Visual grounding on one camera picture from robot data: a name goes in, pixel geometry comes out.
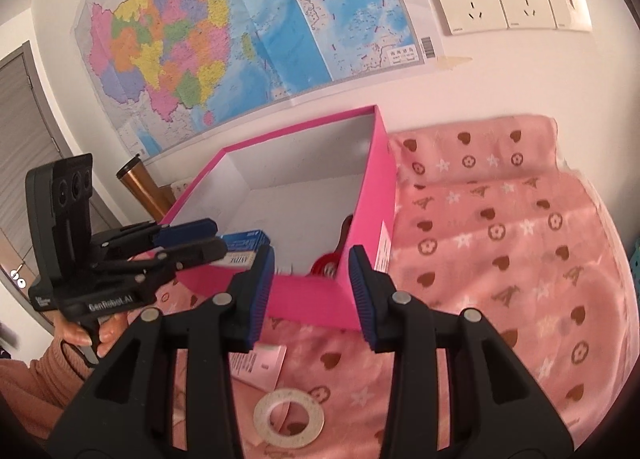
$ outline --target door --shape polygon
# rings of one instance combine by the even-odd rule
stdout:
[[[27,216],[24,179],[34,167],[62,159],[19,53],[0,64],[0,264],[26,296],[38,275]],[[94,233],[115,227],[90,205]],[[11,277],[12,271],[18,277]]]

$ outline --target copper thermos cup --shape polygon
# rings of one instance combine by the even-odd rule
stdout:
[[[129,163],[123,166],[117,172],[116,177],[140,201],[140,204],[156,222],[160,222],[171,208],[171,202],[151,178],[140,161],[139,154],[136,154]]]

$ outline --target teal basket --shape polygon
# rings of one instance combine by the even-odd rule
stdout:
[[[640,306],[640,239],[636,241],[636,251],[631,260],[631,275],[634,277],[634,286],[636,287],[636,299],[638,299],[638,306]]]

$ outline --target pink sweater sleeve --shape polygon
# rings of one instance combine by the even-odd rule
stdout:
[[[45,440],[89,374],[72,348],[55,338],[29,366],[0,360],[0,392],[27,432]]]

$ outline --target map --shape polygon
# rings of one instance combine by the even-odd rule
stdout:
[[[86,0],[75,36],[114,129],[144,160],[271,104],[425,62],[403,0]]]

